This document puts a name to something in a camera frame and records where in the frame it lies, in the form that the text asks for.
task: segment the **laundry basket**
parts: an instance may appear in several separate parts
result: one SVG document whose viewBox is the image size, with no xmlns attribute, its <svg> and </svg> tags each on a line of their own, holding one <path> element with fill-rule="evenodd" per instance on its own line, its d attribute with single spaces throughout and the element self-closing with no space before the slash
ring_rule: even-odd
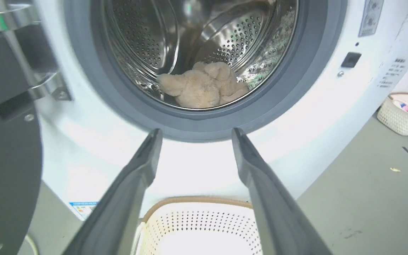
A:
<svg viewBox="0 0 408 255">
<path fill-rule="evenodd" d="M 211 197 L 166 199 L 148 211 L 132 254 L 261 255 L 250 203 Z"/>
<path fill-rule="evenodd" d="M 408 93 L 391 93 L 377 113 L 377 119 L 392 131 L 408 136 L 408 112 L 400 108 L 401 104 L 408 105 Z"/>
</svg>

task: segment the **stuffed animal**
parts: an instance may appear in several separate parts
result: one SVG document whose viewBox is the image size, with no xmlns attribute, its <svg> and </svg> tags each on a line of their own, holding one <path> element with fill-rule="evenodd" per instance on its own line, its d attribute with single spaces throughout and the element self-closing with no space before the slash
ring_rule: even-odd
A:
<svg viewBox="0 0 408 255">
<path fill-rule="evenodd" d="M 211 108 L 223 105 L 248 92 L 245 83 L 237 83 L 235 73 L 223 62 L 205 64 L 197 62 L 183 74 L 161 74 L 160 88 L 175 97 L 187 108 Z"/>
</svg>

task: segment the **stainless steel drum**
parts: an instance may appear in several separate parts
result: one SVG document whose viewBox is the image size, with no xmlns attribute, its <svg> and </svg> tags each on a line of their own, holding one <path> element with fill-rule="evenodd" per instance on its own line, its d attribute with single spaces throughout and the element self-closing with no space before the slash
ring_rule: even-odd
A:
<svg viewBox="0 0 408 255">
<path fill-rule="evenodd" d="M 112 51 L 134 84 L 172 107 L 202 111 L 228 104 L 180 107 L 159 89 L 157 76 L 222 61 L 253 92 L 285 55 L 296 10 L 297 0 L 105 0 L 103 15 Z"/>
</svg>

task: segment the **sticker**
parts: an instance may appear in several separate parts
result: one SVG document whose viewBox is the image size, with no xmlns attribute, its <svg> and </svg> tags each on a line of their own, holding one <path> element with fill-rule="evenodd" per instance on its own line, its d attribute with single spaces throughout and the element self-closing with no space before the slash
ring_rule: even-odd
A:
<svg viewBox="0 0 408 255">
<path fill-rule="evenodd" d="M 375 34 L 383 4 L 384 0 L 365 0 L 363 19 L 361 20 L 358 37 Z"/>
<path fill-rule="evenodd" d="M 70 202 L 70 205 L 83 217 L 87 219 L 98 202 Z"/>
</svg>

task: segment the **floor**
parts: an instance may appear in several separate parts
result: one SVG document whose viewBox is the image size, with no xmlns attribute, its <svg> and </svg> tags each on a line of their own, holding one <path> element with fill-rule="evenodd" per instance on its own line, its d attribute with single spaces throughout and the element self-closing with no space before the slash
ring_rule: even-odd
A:
<svg viewBox="0 0 408 255">
<path fill-rule="evenodd" d="M 408 254 L 408 137 L 372 118 L 298 203 L 334 254 Z M 29 229 L 39 254 L 61 254 L 80 224 L 42 184 Z"/>
</svg>

